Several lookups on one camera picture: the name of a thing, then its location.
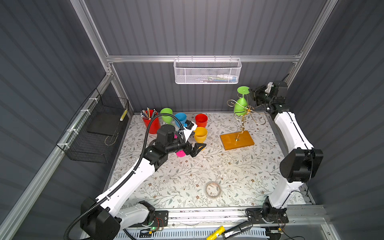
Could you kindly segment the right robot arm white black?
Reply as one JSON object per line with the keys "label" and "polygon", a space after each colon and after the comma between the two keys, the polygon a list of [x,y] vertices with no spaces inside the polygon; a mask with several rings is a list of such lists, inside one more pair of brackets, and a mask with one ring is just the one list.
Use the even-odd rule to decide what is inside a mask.
{"label": "right robot arm white black", "polygon": [[299,188],[315,177],[324,154],[316,149],[301,130],[295,114],[286,103],[286,82],[269,82],[251,90],[257,106],[265,108],[279,128],[287,145],[288,154],[280,162],[281,178],[274,191],[266,197],[261,218],[268,224],[287,223],[289,200]]}

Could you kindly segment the red wine glass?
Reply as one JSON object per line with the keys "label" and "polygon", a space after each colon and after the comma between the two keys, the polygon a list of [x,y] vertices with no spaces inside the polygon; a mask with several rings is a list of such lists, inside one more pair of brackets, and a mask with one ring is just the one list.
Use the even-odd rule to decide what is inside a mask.
{"label": "red wine glass", "polygon": [[195,120],[198,127],[205,128],[208,123],[208,116],[205,114],[198,114],[195,116]]}

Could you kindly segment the yellow wine glass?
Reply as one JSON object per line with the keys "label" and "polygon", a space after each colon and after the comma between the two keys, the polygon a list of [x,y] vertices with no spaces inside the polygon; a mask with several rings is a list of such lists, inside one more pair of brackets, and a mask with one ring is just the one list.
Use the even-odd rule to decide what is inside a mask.
{"label": "yellow wine glass", "polygon": [[203,144],[207,139],[208,131],[204,127],[197,127],[195,130],[195,140],[197,143]]}

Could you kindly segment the gold rack with orange base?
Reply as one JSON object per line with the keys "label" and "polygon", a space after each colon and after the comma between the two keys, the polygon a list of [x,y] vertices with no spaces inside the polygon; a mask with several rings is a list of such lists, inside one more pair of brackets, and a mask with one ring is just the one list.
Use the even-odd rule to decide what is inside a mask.
{"label": "gold rack with orange base", "polygon": [[[235,100],[227,101],[227,105],[229,107],[234,108],[235,104],[236,104]],[[244,147],[250,147],[255,144],[251,137],[251,134],[245,128],[247,117],[250,117],[251,120],[257,126],[265,125],[267,123],[267,120],[264,117],[258,117],[258,119],[256,120],[253,115],[255,112],[256,112],[255,108],[248,104],[248,110],[245,115],[237,116],[235,115],[235,113],[233,114],[235,120],[241,123],[241,128],[238,132],[220,135],[220,139],[226,151],[244,148]]]}

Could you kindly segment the blue wine glass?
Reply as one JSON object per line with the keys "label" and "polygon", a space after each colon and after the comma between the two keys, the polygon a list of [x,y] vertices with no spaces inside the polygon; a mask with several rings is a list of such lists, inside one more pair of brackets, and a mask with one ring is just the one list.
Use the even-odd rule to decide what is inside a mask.
{"label": "blue wine glass", "polygon": [[179,120],[179,122],[184,125],[187,120],[187,115],[185,113],[177,113],[175,117]]}

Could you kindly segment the green wine glass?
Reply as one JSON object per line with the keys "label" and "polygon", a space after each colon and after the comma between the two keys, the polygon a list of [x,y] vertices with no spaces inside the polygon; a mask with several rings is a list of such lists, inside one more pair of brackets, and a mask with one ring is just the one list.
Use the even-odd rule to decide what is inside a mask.
{"label": "green wine glass", "polygon": [[161,110],[161,114],[162,114],[162,119],[164,121],[164,123],[166,124],[171,124],[172,121],[173,121],[173,118],[171,117],[171,115],[173,115],[173,110],[170,109],[170,108],[163,108]]}
{"label": "green wine glass", "polygon": [[238,94],[240,94],[240,98],[236,101],[234,107],[234,113],[237,116],[243,116],[247,113],[248,101],[246,100],[246,95],[250,93],[249,89],[247,86],[241,86],[237,89]]}

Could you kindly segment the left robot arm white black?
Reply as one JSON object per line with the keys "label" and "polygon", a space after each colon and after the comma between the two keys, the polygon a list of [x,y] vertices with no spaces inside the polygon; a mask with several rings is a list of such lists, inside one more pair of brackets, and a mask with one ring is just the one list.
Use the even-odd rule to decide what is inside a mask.
{"label": "left robot arm white black", "polygon": [[157,138],[148,144],[145,133],[142,151],[136,163],[112,187],[95,199],[87,198],[81,206],[81,214],[69,224],[64,239],[70,239],[70,232],[76,224],[88,234],[89,240],[113,240],[119,231],[136,224],[149,225],[155,217],[155,208],[141,201],[134,207],[122,210],[123,204],[135,190],[153,175],[167,160],[170,153],[183,151],[196,157],[206,144],[192,145],[189,137],[194,135],[197,124],[187,120],[182,123],[176,116],[167,114],[179,124],[165,124],[157,132]]}

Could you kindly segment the pink wine glass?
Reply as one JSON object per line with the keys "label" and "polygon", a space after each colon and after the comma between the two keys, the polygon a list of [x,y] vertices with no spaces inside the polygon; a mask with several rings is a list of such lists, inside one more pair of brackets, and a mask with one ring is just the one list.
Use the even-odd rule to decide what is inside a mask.
{"label": "pink wine glass", "polygon": [[183,158],[186,156],[186,153],[184,151],[178,151],[176,152],[176,155],[179,157],[179,158]]}

